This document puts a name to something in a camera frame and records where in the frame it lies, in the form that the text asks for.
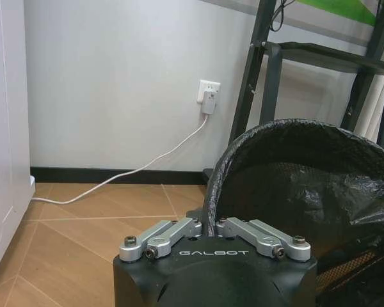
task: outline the white cable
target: white cable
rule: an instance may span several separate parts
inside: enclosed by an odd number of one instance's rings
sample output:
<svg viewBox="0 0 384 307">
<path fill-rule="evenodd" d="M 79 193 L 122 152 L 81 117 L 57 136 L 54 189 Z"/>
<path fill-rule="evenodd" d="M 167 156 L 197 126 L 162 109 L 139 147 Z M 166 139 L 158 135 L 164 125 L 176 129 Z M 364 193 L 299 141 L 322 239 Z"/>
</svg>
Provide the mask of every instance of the white cable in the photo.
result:
<svg viewBox="0 0 384 307">
<path fill-rule="evenodd" d="M 176 149 L 178 149 L 179 147 L 181 147 L 187 140 L 189 140 L 190 138 L 192 138 L 196 133 L 198 133 L 199 131 L 202 130 L 202 128 L 204 127 L 204 125 L 206 124 L 206 121 L 207 121 L 207 117 L 208 115 L 206 114 L 205 115 L 205 119 L 204 119 L 204 122 L 201 124 L 201 126 L 199 126 L 199 128 L 197 128 L 197 130 L 195 130 L 194 132 L 192 132 L 190 135 L 188 135 L 186 137 L 186 139 L 184 139 L 182 142 L 180 142 L 175 148 L 171 149 L 169 152 L 166 152 L 158 157 L 156 157 L 154 160 L 150 161 L 148 164 L 142 166 L 141 168 L 138 168 L 138 169 L 135 169 L 133 171 L 128 171 L 127 173 L 122 173 L 122 174 L 118 174 L 118 175 L 115 175 L 114 177 L 111 177 L 110 179 L 107 179 L 105 180 L 104 182 L 100 183 L 99 185 L 96 185 L 95 187 L 93 187 L 92 189 L 84 192 L 83 194 L 80 194 L 78 195 L 77 197 L 71 199 L 71 200 L 67 200 L 67 201 L 56 201 L 56 200 L 48 200 L 47 198 L 39 198 L 39 197 L 33 197 L 31 200 L 33 201 L 44 201 L 46 203 L 55 203 L 57 205 L 68 205 L 69 203 L 73 203 L 75 202 L 76 200 L 79 200 L 80 198 L 86 196 L 87 194 L 90 194 L 91 192 L 94 192 L 96 189 L 99 189 L 100 187 L 102 187 L 103 185 L 106 185 L 108 182 L 111 182 L 117 178 L 120 178 L 120 177 L 123 177 L 123 176 L 127 176 L 127 175 L 131 175 L 131 174 L 135 174 L 139 171 L 142 171 L 143 169 L 147 168 L 148 166 L 150 166 L 152 163 L 158 161 L 159 159 L 162 159 L 163 157 L 166 157 L 167 155 L 170 155 L 172 154 L 174 151 L 176 151 Z"/>
</svg>

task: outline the green sign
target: green sign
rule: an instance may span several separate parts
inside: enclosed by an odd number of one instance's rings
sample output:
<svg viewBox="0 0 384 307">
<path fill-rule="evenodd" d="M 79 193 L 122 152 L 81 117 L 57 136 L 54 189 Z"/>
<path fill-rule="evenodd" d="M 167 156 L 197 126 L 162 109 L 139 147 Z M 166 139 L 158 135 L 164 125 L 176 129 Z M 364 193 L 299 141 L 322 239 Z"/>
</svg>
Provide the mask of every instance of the green sign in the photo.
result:
<svg viewBox="0 0 384 307">
<path fill-rule="evenodd" d="M 301 3 L 314 6 L 324 11 L 334 13 L 362 22 L 364 24 L 374 25 L 376 17 L 368 8 L 362 4 L 361 0 L 298 0 Z"/>
</svg>

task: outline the trash can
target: trash can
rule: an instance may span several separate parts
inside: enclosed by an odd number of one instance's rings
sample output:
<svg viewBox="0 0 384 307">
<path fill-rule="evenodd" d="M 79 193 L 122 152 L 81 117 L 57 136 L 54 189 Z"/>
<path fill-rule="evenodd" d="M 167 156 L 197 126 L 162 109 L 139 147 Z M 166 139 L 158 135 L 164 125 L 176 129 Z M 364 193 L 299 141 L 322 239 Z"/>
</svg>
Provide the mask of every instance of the trash can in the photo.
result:
<svg viewBox="0 0 384 307">
<path fill-rule="evenodd" d="M 384 150 L 333 125 L 275 120 L 218 161 L 202 212 L 260 219 L 311 243 L 318 306 L 384 306 Z"/>
</svg>

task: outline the silver metal bracket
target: silver metal bracket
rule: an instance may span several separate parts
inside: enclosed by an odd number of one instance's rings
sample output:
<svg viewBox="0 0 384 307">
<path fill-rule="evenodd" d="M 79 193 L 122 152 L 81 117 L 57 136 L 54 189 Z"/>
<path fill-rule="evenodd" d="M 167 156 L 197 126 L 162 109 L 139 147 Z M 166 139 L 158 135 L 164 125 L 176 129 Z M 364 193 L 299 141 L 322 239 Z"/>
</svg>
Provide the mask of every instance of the silver metal bracket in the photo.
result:
<svg viewBox="0 0 384 307">
<path fill-rule="evenodd" d="M 171 221 L 160 221 L 137 237 L 131 237 L 132 242 L 128 242 L 127 238 L 120 246 L 120 259 L 125 262 L 137 261 L 141 258 L 143 251 L 147 247 L 149 238 L 158 235 L 172 227 Z"/>
<path fill-rule="evenodd" d="M 171 247 L 183 237 L 198 237 L 202 234 L 202 223 L 185 217 L 162 234 L 148 240 L 145 256 L 161 258 L 171 253 Z"/>
<path fill-rule="evenodd" d="M 268 233 L 261 232 L 236 217 L 222 219 L 216 223 L 216 228 L 218 235 L 222 237 L 239 236 L 255 246 L 257 252 L 263 256 L 281 259 L 285 255 L 282 243 L 278 238 Z"/>
<path fill-rule="evenodd" d="M 120 259 L 134 262 L 142 253 L 148 258 L 160 258 L 171 253 L 171 247 L 183 237 L 198 237 L 202 223 L 185 217 L 179 222 L 160 221 L 141 235 L 126 237 L 120 246 Z"/>
<path fill-rule="evenodd" d="M 299 236 L 291 237 L 258 219 L 249 221 L 248 224 L 261 232 L 278 238 L 282 242 L 286 255 L 289 258 L 302 262 L 310 259 L 312 248 L 310 244 L 306 242 L 305 238 Z"/>
</svg>

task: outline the black cable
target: black cable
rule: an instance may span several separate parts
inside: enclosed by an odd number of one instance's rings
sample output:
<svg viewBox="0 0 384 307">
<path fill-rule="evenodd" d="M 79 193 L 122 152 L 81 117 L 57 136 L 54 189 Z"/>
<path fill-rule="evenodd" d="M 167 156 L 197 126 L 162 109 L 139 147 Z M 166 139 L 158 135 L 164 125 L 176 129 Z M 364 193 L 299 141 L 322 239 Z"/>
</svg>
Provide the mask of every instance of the black cable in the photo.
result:
<svg viewBox="0 0 384 307">
<path fill-rule="evenodd" d="M 273 13 L 273 16 L 271 18 L 271 23 L 270 23 L 270 30 L 273 31 L 273 32 L 277 32 L 279 31 L 282 26 L 283 26 L 283 20 L 284 20 L 284 8 L 290 4 L 292 4 L 293 2 L 295 2 L 295 0 L 292 0 L 291 2 L 287 3 L 287 0 L 280 0 L 280 5 L 279 7 L 275 10 L 275 12 Z M 279 14 L 281 14 L 281 18 L 280 18 L 280 25 L 277 29 L 275 29 L 273 27 L 273 22 L 275 21 L 275 19 L 279 16 Z"/>
</svg>

